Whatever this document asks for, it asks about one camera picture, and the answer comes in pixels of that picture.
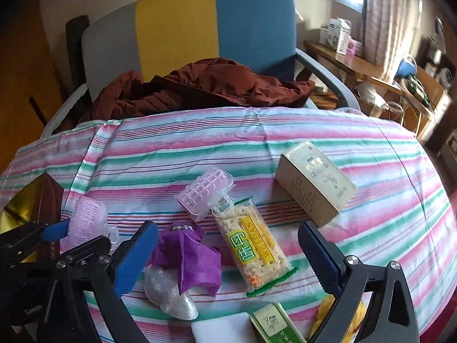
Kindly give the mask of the pink hair roller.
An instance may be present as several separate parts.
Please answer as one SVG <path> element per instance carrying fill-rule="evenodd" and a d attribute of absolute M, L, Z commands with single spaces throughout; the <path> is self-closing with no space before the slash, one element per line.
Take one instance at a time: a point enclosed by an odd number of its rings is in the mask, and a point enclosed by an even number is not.
<path fill-rule="evenodd" d="M 235 202 L 229 192 L 234 188 L 233 176 L 213 166 L 193 183 L 188 184 L 176 199 L 190 219 L 199 222 L 209 213 L 220 217 L 233 209 Z"/>
<path fill-rule="evenodd" d="M 113 246 L 119 243 L 119 230 L 115 225 L 109 225 L 106 206 L 95 199 L 80 197 L 71 215 L 67 236 L 63 239 L 63 251 L 98 236 L 107 237 Z"/>

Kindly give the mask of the yellow storage box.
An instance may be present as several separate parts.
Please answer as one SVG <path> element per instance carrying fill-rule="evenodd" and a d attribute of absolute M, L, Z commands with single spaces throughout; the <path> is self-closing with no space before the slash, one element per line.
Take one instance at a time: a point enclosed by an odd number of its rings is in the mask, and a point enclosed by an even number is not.
<path fill-rule="evenodd" d="M 48 173 L 27 184 L 1 212 L 1 235 L 28 223 L 55 225 L 61 221 L 63 188 Z"/>

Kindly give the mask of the dark red jacket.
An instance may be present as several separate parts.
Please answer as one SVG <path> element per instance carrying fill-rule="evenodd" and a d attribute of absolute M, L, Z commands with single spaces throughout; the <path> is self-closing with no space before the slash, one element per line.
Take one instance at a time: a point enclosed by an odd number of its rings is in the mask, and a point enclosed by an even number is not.
<path fill-rule="evenodd" d="M 198 60 L 144 82 L 127 71 L 104 87 L 81 121 L 131 119 L 172 111 L 239 107 L 298 108 L 314 89 L 312 81 L 280 81 L 222 57 Z"/>

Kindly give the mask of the green yellow small box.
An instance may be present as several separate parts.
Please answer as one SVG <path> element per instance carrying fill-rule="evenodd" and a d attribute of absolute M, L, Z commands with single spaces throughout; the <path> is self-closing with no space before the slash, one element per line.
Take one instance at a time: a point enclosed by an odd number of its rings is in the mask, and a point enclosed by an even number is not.
<path fill-rule="evenodd" d="M 307 342 L 279 303 L 268 304 L 252 312 L 249 318 L 264 342 Z"/>

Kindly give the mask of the white foam block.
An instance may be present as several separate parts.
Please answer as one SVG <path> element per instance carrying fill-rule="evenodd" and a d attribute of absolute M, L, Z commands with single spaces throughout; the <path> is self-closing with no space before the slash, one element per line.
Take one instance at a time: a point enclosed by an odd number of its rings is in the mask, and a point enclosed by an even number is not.
<path fill-rule="evenodd" d="M 256 343 L 256 335 L 246 312 L 196 321 L 191 324 L 195 342 Z"/>

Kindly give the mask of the purple wrapper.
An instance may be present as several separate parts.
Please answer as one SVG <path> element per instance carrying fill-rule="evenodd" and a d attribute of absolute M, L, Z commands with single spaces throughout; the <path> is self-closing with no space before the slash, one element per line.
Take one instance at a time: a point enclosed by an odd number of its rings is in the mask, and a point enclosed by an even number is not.
<path fill-rule="evenodd" d="M 176 270 L 181 294 L 200 287 L 215 296 L 222 284 L 221 254 L 203 243 L 204 236 L 193 221 L 173 223 L 160 232 L 150 263 Z"/>

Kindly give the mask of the clear plastic bag ball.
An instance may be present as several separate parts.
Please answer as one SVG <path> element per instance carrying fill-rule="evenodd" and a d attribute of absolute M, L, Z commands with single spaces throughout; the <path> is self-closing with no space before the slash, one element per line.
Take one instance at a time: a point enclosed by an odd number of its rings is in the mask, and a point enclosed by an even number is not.
<path fill-rule="evenodd" d="M 186 291 L 179 292 L 177 271 L 160 266 L 147 266 L 143 269 L 144 292 L 149 301 L 165 314 L 179 320 L 195 320 L 198 308 Z"/>

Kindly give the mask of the beige cardboard box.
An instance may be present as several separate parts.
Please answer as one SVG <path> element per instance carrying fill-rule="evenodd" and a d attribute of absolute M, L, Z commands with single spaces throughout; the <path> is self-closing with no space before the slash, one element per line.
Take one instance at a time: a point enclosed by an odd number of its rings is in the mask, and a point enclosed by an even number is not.
<path fill-rule="evenodd" d="M 308 141 L 281 155 L 275 179 L 319 228 L 357 192 L 349 177 Z"/>

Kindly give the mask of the white carton on desk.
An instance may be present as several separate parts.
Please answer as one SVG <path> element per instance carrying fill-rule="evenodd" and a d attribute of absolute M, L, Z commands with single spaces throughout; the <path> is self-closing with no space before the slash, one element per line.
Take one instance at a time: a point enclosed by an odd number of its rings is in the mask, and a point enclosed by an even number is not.
<path fill-rule="evenodd" d="M 331 18 L 328 23 L 327 45 L 335 52 L 346 55 L 351 39 L 352 23 L 347 19 Z"/>

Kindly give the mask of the yellow knitted cloth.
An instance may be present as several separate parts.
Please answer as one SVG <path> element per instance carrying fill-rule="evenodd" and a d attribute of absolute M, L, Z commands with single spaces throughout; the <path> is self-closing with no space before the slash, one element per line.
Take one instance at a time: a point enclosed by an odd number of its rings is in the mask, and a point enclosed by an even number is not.
<path fill-rule="evenodd" d="M 335 302 L 335 297 L 328 294 L 326 298 L 324 298 L 321 301 L 321 304 L 318 308 L 317 314 L 316 314 L 316 321 L 310 331 L 310 336 L 312 336 L 315 331 L 319 328 L 321 325 L 322 321 L 324 318 L 327 316 L 327 314 L 330 311 L 330 307 L 334 304 Z M 356 334 L 358 333 L 360 326 L 362 324 L 362 321 L 366 315 L 367 311 L 367 306 L 364 304 L 364 302 L 360 301 L 359 306 L 357 307 L 357 311 L 355 316 L 352 319 L 352 322 L 350 323 L 350 326 L 348 328 L 348 332 L 346 333 L 345 337 L 343 338 L 343 343 L 349 343 L 351 342 Z"/>

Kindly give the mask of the wooden desk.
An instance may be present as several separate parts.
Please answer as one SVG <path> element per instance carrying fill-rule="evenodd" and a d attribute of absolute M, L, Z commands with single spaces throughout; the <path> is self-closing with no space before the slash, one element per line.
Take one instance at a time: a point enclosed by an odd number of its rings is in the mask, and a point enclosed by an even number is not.
<path fill-rule="evenodd" d="M 415 132 L 421 143 L 429 140 L 451 103 L 446 90 L 421 67 L 418 68 L 417 77 L 430 99 L 431 104 L 428 108 L 409 93 L 402 83 L 385 82 L 380 68 L 359 57 L 344 56 L 319 43 L 308 41 L 304 42 L 304 48 L 308 54 L 326 60 L 345 74 L 344 83 L 351 90 L 362 82 L 368 82 L 386 100 L 399 101 L 405 107 L 404 127 Z"/>

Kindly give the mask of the grey yellow blue chair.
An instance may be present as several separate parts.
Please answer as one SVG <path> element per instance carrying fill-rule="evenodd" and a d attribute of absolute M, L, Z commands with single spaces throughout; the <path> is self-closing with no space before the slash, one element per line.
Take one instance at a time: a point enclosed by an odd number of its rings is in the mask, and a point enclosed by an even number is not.
<path fill-rule="evenodd" d="M 82 33 L 85 82 L 42 133 L 53 133 L 85 94 L 100 91 L 127 70 L 145 81 L 210 57 L 235 60 L 280 80 L 302 63 L 338 97 L 359 108 L 354 94 L 317 60 L 296 47 L 294 0 L 138 0 L 91 23 Z"/>

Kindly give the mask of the striped bed sheet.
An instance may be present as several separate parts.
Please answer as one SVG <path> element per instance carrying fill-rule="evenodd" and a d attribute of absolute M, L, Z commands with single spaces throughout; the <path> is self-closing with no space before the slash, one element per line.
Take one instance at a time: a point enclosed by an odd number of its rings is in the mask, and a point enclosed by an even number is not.
<path fill-rule="evenodd" d="M 420 331 L 456 288 L 456 219 L 432 161 L 395 122 L 352 111 L 214 108 L 124 121 L 90 121 L 21 148 L 1 175 L 1 203 L 48 173 L 64 190 L 62 215 L 80 196 L 101 201 L 121 239 L 146 220 L 165 228 L 187 218 L 176 196 L 212 166 L 234 179 L 232 197 L 251 198 L 297 272 L 249 298 L 213 217 L 201 222 L 222 255 L 216 296 L 192 290 L 200 320 L 277 302 L 308 334 L 324 292 L 297 241 L 301 207 L 275 181 L 282 153 L 312 142 L 357 186 L 321 230 L 345 254 L 370 265 L 401 264 Z"/>

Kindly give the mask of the blue round container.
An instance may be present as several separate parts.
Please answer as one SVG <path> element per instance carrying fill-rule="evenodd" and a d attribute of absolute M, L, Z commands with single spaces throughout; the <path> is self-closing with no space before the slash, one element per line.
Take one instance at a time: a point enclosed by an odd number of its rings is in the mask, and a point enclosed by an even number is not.
<path fill-rule="evenodd" d="M 395 74 L 396 79 L 407 78 L 411 75 L 416 76 L 418 73 L 418 66 L 414 57 L 407 54 L 400 62 L 400 65 Z"/>

